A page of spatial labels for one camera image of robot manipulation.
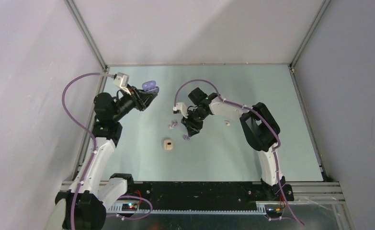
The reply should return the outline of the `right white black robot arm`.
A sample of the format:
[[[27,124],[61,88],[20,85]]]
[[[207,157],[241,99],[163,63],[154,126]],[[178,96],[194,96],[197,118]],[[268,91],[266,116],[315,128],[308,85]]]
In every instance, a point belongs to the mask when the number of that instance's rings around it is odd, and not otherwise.
[[[217,92],[208,95],[200,88],[191,91],[188,97],[194,104],[192,110],[185,103],[175,103],[172,109],[175,114],[182,115],[181,123],[186,127],[187,136],[199,134],[204,120],[210,115],[238,120],[247,143],[258,153],[261,182],[265,184],[263,195],[268,200],[276,200],[282,194],[285,183],[276,152],[281,145],[278,136],[280,127],[267,106],[263,103],[252,107],[239,105]]]

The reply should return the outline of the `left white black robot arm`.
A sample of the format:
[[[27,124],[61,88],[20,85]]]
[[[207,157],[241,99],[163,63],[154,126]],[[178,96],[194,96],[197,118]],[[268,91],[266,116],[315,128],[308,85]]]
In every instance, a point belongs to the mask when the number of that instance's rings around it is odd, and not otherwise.
[[[76,179],[66,192],[58,192],[55,202],[66,202],[62,221],[65,230],[100,230],[104,226],[107,210],[119,197],[134,197],[133,178],[112,177],[100,188],[103,171],[116,149],[122,133],[120,119],[131,110],[146,110],[159,93],[159,87],[147,90],[127,86],[128,92],[119,97],[102,92],[94,97],[95,122],[89,131],[92,149]]]

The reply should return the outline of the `purple earbud charging case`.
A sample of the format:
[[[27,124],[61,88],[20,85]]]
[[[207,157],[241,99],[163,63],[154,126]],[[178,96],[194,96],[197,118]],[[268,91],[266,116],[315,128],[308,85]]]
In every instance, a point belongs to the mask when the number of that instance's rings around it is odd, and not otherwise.
[[[146,81],[142,84],[142,89],[145,92],[159,93],[159,86],[157,86],[155,80]]]

